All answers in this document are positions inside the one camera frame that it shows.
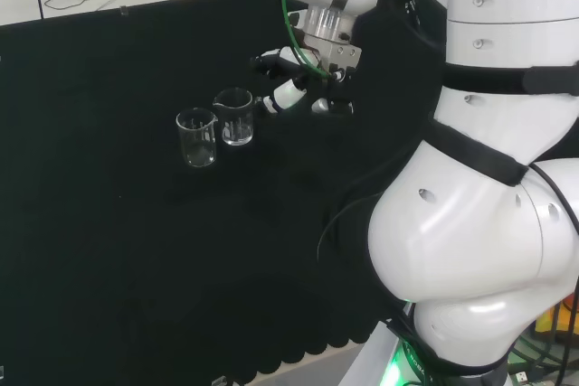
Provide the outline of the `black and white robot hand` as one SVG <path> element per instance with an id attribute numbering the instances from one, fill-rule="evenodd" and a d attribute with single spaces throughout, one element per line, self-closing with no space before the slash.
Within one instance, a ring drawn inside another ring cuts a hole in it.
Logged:
<path id="1" fill-rule="evenodd" d="M 322 44 L 320 51 L 284 46 L 252 58 L 253 70 L 270 79 L 283 79 L 270 94 L 258 98 L 263 111 L 277 115 L 308 103 L 316 114 L 353 113 L 346 85 L 356 72 L 361 50 L 347 44 Z"/>

